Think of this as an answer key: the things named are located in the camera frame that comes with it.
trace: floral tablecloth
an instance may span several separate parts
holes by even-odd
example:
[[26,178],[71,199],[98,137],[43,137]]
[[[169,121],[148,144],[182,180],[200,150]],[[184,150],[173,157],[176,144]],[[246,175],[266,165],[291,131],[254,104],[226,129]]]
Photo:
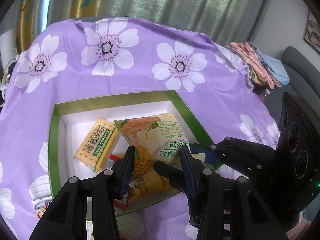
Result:
[[[275,147],[279,132],[248,88],[247,68],[203,33],[146,20],[50,25],[21,54],[0,114],[2,217],[18,239],[29,238],[38,221],[33,204],[50,196],[47,141],[59,102],[177,90],[213,141],[231,136]],[[226,166],[218,173],[239,175]],[[197,232],[188,224],[184,194],[119,218],[118,224],[128,239],[187,240]]]

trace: pink cloth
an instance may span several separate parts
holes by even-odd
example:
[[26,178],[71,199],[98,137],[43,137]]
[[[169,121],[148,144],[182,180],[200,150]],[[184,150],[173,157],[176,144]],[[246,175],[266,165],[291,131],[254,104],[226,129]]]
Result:
[[250,47],[250,45],[245,42],[244,44],[242,43],[236,43],[236,42],[231,42],[230,46],[232,49],[238,53],[241,58],[246,62],[248,65],[250,65],[254,71],[261,76],[261,80],[264,82],[267,82],[268,86],[271,89],[274,89],[275,83],[272,80],[271,75],[268,73],[268,71],[262,66],[260,63],[257,54],[255,51]]
[[310,225],[311,225],[311,222],[304,219],[300,215],[299,224],[296,227],[292,228],[289,232],[287,232],[287,236],[289,237],[290,240],[299,239],[307,231]]

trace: gray curtain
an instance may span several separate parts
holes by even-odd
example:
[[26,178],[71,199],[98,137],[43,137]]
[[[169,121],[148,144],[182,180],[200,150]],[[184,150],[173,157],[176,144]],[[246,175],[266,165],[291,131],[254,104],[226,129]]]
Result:
[[[97,15],[144,18],[202,32],[225,45],[247,40],[263,0],[101,0]],[[51,0],[48,24],[69,18],[71,0]]]

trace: silver screw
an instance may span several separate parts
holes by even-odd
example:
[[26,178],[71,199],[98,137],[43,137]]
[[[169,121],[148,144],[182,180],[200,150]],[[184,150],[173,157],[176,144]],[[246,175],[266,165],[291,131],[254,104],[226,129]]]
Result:
[[212,174],[212,170],[210,170],[210,169],[204,169],[202,172],[204,175],[211,175]]
[[104,175],[111,175],[113,173],[112,169],[106,169],[104,172]]
[[240,176],[240,177],[239,177],[239,181],[240,181],[241,183],[247,183],[248,179],[247,179],[246,177],[244,177],[244,176]]
[[77,177],[71,177],[70,179],[69,179],[69,182],[70,183],[76,183],[78,181],[78,178]]

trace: wall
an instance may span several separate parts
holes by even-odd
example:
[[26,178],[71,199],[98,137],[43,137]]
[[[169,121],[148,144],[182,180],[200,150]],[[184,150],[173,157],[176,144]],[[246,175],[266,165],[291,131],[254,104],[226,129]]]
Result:
[[295,47],[320,70],[320,54],[304,40],[308,15],[303,0],[270,0],[253,43],[262,53],[278,59],[286,47]]

